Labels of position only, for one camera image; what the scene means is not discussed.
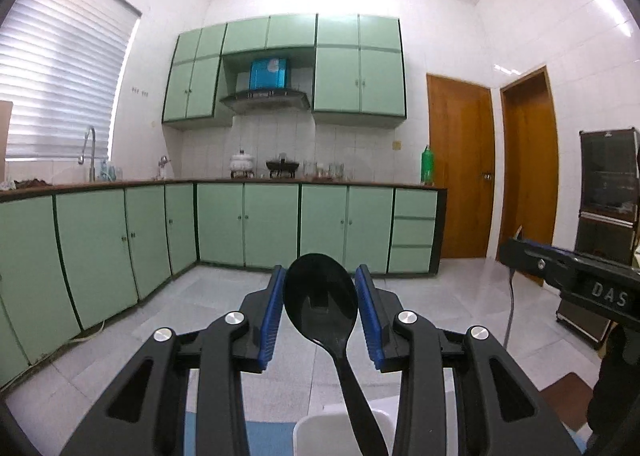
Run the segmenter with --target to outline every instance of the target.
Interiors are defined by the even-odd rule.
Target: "spoon handle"
[[[388,456],[385,439],[382,437],[378,422],[371,412],[346,356],[335,359],[335,369],[338,372],[351,428],[362,456]]]

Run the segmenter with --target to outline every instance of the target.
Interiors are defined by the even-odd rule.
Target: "countertop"
[[[307,180],[296,178],[200,178],[200,179],[170,179],[170,180],[128,180],[112,183],[76,183],[69,185],[47,185],[46,187],[31,187],[28,189],[16,189],[12,191],[0,191],[0,203],[3,201],[15,201],[53,194],[68,194],[73,192],[102,191],[109,189],[126,189],[129,187],[146,187],[149,185],[170,185],[176,183],[286,183],[286,184],[310,184],[310,185],[349,185],[357,187],[389,187],[396,189],[421,189],[431,191],[444,191],[442,187],[427,187],[418,184],[402,183],[374,183],[364,181],[333,181],[333,180]]]

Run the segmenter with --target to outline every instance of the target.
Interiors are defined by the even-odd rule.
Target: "green bottle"
[[[422,153],[420,182],[424,185],[433,184],[433,152],[431,152],[429,146],[425,147],[424,152]]]

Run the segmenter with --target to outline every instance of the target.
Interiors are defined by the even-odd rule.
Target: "kitchen faucet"
[[[84,165],[84,150],[86,149],[86,141],[89,139],[89,133],[91,132],[91,168],[89,169],[89,181],[95,181],[95,127],[90,125],[86,128],[84,133],[84,144],[82,145],[82,153],[78,158],[78,165]]]

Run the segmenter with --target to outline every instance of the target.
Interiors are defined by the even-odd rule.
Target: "window blind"
[[[16,0],[0,27],[7,159],[77,158],[87,126],[107,158],[116,90],[140,18],[123,0]]]

